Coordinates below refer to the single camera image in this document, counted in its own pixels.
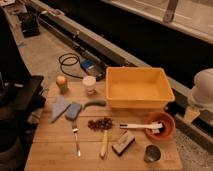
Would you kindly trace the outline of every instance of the blue sponge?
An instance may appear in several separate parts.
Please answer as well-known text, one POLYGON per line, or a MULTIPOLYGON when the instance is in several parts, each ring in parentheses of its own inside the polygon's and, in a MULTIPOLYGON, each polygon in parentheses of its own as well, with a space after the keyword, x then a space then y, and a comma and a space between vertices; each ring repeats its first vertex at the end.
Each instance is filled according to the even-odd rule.
POLYGON ((72 102, 72 104, 68 107, 65 117, 71 121, 76 120, 78 114, 82 109, 82 105, 77 102, 72 102))

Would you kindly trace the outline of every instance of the white robot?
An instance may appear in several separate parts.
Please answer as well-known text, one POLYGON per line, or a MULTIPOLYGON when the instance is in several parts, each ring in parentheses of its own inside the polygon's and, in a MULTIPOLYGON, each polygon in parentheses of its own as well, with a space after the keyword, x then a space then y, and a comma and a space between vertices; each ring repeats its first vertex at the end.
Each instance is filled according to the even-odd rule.
POLYGON ((213 113, 213 68, 198 72, 194 77, 194 84, 189 92, 189 106, 183 118, 187 123, 197 118, 202 110, 213 113))

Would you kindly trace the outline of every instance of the green banana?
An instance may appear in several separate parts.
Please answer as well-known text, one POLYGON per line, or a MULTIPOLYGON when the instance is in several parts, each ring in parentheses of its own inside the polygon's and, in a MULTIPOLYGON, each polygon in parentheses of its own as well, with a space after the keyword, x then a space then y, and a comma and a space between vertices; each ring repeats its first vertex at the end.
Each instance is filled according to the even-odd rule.
POLYGON ((95 105, 95 106, 106 106, 106 101, 102 100, 102 99, 93 99, 93 100, 90 100, 90 101, 88 101, 88 102, 86 102, 84 104, 83 109, 86 109, 86 107, 92 106, 92 105, 95 105))

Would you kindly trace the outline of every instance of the yellow plastic bin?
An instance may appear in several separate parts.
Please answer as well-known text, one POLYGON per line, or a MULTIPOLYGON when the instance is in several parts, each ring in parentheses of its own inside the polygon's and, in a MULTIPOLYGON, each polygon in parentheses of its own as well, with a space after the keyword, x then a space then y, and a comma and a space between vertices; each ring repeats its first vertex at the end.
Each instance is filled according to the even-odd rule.
POLYGON ((162 68, 108 67, 106 99, 113 108, 161 109, 174 101, 162 68))

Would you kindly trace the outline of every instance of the orange bowl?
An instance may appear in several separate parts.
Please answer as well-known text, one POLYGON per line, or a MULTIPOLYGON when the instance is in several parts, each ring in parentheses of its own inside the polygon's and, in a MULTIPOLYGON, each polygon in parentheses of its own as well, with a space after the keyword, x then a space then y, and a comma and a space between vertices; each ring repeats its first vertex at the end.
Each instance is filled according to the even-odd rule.
POLYGON ((175 121, 173 117, 166 112, 150 113, 149 117, 147 118, 147 122, 149 124, 152 122, 160 122, 163 124, 163 128, 161 128, 160 133, 157 134, 154 134, 151 129, 145 129, 145 134, 147 137, 153 140, 168 140, 172 137, 175 131, 175 121))

